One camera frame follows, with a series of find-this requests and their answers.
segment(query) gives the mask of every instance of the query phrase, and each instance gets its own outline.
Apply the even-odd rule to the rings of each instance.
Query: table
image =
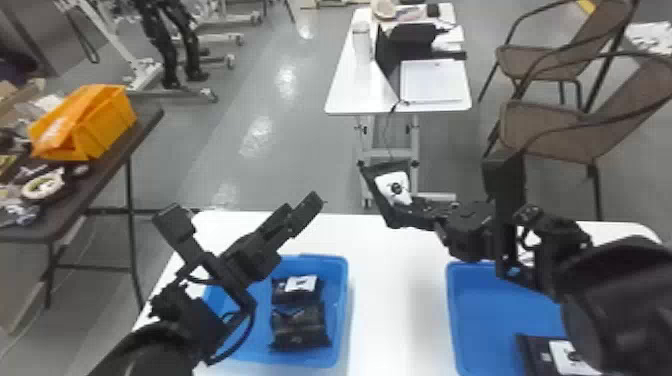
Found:
[[[128,273],[133,282],[138,306],[142,308],[144,299],[140,291],[136,265],[136,241],[133,205],[133,176],[131,157],[133,152],[147,138],[163,117],[163,109],[151,101],[132,99],[131,104],[138,120],[126,131],[101,158],[92,163],[93,172],[84,180],[77,182],[75,192],[49,206],[42,217],[28,227],[10,227],[0,229],[0,243],[23,243],[45,245],[47,250],[47,270],[42,276],[46,283],[45,308],[51,306],[51,290],[56,269],[89,270],[102,272]],[[45,161],[27,160],[24,165],[36,167]],[[126,177],[126,205],[117,212],[89,209],[91,203],[105,188],[107,183],[122,168]],[[60,264],[59,260],[67,250],[74,234],[83,224],[83,215],[125,214],[128,217],[128,236],[130,249],[130,267],[109,267],[98,265]]]
[[[206,211],[193,218],[196,239],[220,253],[254,230],[270,213]],[[658,241],[648,228],[632,223],[581,222],[595,244],[628,235]],[[423,375],[457,376],[450,334],[446,265],[454,261],[435,234],[392,230],[373,215],[320,214],[282,248],[284,255],[313,253],[344,256],[349,263],[348,321],[341,359],[331,369],[270,366],[225,360],[196,376],[221,375]],[[173,254],[152,295],[174,279],[183,265]],[[190,285],[191,296],[204,287]],[[153,320],[145,306],[134,330]]]
[[[456,21],[455,9],[452,4],[441,3],[439,9],[442,19],[453,23]],[[378,23],[372,18],[371,8],[355,10],[352,23],[357,21],[371,22],[371,39],[375,46]],[[461,66],[466,72],[464,62]],[[409,105],[400,103],[396,107],[395,113],[409,117],[407,133],[410,134],[410,148],[391,149],[389,152],[384,148],[373,148],[373,128],[376,124],[384,122],[384,118],[389,116],[390,110],[399,102],[399,98],[375,60],[369,62],[369,64],[357,62],[352,46],[352,34],[348,31],[324,105],[324,111],[333,116],[354,116],[355,134],[361,140],[356,149],[358,166],[370,163],[371,158],[387,158],[390,152],[397,158],[409,159],[411,161],[411,191],[414,195],[418,195],[420,159],[420,121],[418,115],[470,109],[472,101],[469,83],[465,79],[464,82],[457,82],[454,85],[463,91],[462,97],[464,99],[462,101]],[[369,207],[372,196],[363,179],[361,179],[361,187],[362,205]],[[456,198],[452,195],[449,199],[455,200]]]

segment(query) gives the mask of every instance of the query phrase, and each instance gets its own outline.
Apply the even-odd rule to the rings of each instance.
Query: mesh chair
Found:
[[[597,159],[609,152],[672,98],[672,60],[644,52],[614,52],[528,72],[521,85],[529,85],[544,72],[577,62],[614,57],[637,57],[640,67],[593,113],[516,98],[501,109],[498,147],[519,153],[579,163],[593,180],[595,211],[603,220]]]
[[[531,66],[545,69],[550,66],[558,66],[564,62],[577,61],[582,58],[595,56],[607,42],[622,30],[630,21],[634,13],[634,7],[630,0],[603,0],[595,11],[588,17],[572,40],[559,48],[546,48],[534,46],[521,46],[510,44],[516,29],[520,23],[536,14],[556,8],[567,3],[575,3],[575,0],[560,0],[541,8],[525,13],[518,18],[511,27],[504,45],[496,50],[496,61],[490,74],[481,89],[478,101],[481,102],[492,82],[497,68],[501,67],[504,73],[513,83],[514,89],[518,89],[519,81]],[[565,104],[565,82],[576,86],[577,108],[583,107],[583,88],[578,80],[579,75],[588,67],[590,61],[580,64],[563,65],[561,68],[546,70],[538,75],[538,81],[550,81],[558,83],[560,104]]]

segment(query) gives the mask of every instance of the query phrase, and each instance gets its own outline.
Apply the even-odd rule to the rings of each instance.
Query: label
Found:
[[[550,341],[555,367],[561,375],[601,376],[602,374],[578,358],[578,354],[569,341]]]
[[[285,292],[292,291],[315,291],[315,285],[317,284],[316,275],[304,275],[302,277],[289,277],[287,278],[287,285],[285,285]]]

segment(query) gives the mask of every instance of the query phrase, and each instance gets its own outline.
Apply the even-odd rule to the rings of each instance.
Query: white table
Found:
[[[198,214],[193,221],[203,248],[219,253],[269,214],[210,211]],[[659,240],[638,224],[580,225],[596,244],[628,235]],[[454,259],[436,235],[415,229],[391,230],[379,216],[321,214],[299,237],[287,242],[281,253],[341,255],[348,260],[349,318],[338,364],[331,369],[312,369],[229,359],[210,368],[199,365],[196,376],[457,376],[445,284],[446,265]],[[152,295],[170,283],[182,265],[174,254]],[[200,296],[203,290],[193,285],[188,292]],[[148,313],[147,306],[135,329],[149,322]]]
[[[455,9],[450,3],[439,4],[441,19],[456,22]],[[371,8],[359,8],[352,16],[352,23],[357,21],[371,22],[371,39],[376,44],[378,22],[373,19]],[[465,63],[461,64],[466,72]],[[408,133],[410,134],[410,148],[391,149],[395,158],[410,159],[411,190],[418,194],[418,162],[420,159],[420,121],[418,114],[432,112],[466,111],[471,108],[471,93],[469,83],[464,74],[464,82],[452,83],[463,92],[461,101],[442,103],[414,103],[399,104],[395,113],[409,117]],[[384,124],[392,106],[399,102],[387,78],[381,71],[375,59],[368,64],[357,61],[352,46],[352,33],[348,31],[343,44],[341,58],[338,61],[336,72],[331,83],[331,89],[324,105],[324,111],[334,116],[354,116],[356,137],[361,139],[357,143],[358,162],[370,163],[371,158],[386,158],[389,156],[385,148],[373,148],[373,128],[376,124]],[[362,204],[367,207],[371,204],[371,194],[362,180]]]

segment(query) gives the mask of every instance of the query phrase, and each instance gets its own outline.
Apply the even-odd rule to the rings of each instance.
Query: white cup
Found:
[[[357,21],[352,24],[352,46],[355,57],[360,64],[368,64],[373,58],[371,43],[371,25],[366,21]]]

